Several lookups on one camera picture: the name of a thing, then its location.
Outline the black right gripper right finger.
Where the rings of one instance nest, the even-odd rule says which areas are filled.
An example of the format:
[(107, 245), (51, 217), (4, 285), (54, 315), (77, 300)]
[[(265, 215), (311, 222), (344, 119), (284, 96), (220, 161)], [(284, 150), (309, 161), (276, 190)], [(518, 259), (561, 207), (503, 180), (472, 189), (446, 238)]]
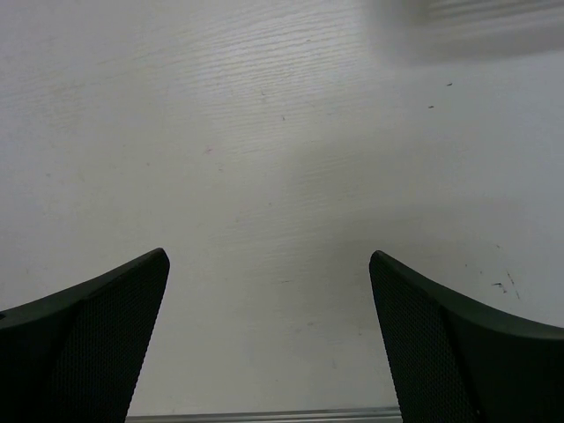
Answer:
[(376, 251), (369, 273), (405, 422), (561, 422), (563, 330), (492, 308)]

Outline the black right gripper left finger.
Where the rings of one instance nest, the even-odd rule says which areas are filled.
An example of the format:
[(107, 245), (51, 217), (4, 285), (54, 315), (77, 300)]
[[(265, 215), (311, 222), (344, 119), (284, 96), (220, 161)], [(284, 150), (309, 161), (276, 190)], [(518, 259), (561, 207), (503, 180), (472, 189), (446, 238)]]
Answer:
[(170, 262), (154, 249), (1, 313), (3, 422), (123, 422)]

